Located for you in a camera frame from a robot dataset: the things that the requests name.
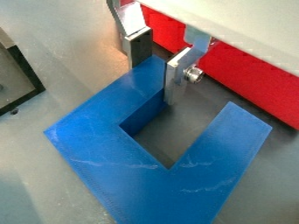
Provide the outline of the gripper left finger 2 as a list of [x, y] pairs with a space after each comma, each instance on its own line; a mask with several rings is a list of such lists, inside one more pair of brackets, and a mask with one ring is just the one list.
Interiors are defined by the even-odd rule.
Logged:
[[116, 21], [122, 51], [129, 67], [152, 56], [152, 29], [145, 25], [141, 5], [134, 0], [106, 0]]

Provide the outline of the gripper right finger 2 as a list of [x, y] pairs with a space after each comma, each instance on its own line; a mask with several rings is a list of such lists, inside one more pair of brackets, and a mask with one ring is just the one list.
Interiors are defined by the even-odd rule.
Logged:
[[210, 35], [186, 25], [182, 39], [190, 47], [184, 47], [165, 62], [162, 99], [168, 105], [178, 101], [186, 83], [198, 83], [201, 80], [202, 71], [194, 63], [208, 51]]

